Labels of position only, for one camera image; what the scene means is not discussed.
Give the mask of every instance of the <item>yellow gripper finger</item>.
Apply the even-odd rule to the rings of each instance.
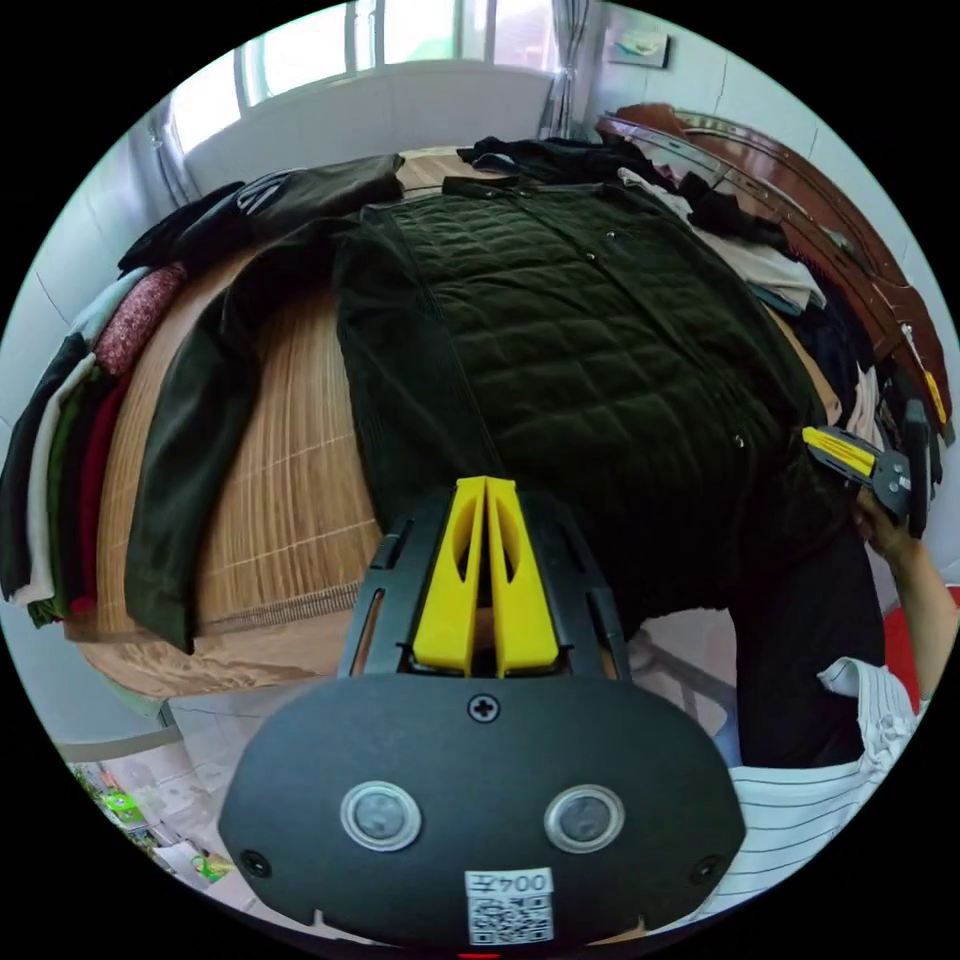
[[[512,480],[487,478],[487,524],[497,675],[549,668],[559,648]]]
[[[466,677],[473,660],[485,484],[486,477],[457,481],[413,641],[418,664]]]
[[[828,456],[833,457],[834,460],[857,473],[862,473],[865,477],[873,474],[877,458],[868,450],[864,450],[863,447],[844,440],[836,434],[827,433],[825,430],[819,430],[816,427],[804,427],[803,441],[807,446],[822,450]]]

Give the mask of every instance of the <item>window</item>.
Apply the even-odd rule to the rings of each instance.
[[[387,63],[452,60],[454,0],[385,0],[383,59]]]
[[[381,65],[427,60],[552,72],[558,65],[553,0],[354,0],[311,13],[181,84],[172,97],[177,138],[189,153],[271,97]]]
[[[353,46],[356,51],[356,69],[372,70],[377,62],[376,30],[377,0],[357,0],[354,5]]]
[[[328,7],[263,35],[266,95],[347,72],[344,25],[346,6]]]
[[[173,92],[171,108],[184,153],[239,120],[233,53],[224,54],[184,80]]]
[[[550,0],[497,0],[493,59],[509,67],[557,68]]]

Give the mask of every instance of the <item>qr code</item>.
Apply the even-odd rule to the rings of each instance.
[[[549,894],[533,897],[470,897],[470,943],[495,946],[553,939]]]

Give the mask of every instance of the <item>label sticker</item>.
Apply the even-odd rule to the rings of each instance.
[[[553,939],[553,874],[549,867],[464,874],[471,946]]]

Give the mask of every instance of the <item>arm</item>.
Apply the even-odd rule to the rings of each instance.
[[[890,565],[907,618],[917,685],[926,700],[943,676],[960,626],[960,609],[926,547],[905,528],[895,527],[871,495],[861,492],[855,520],[870,545]]]

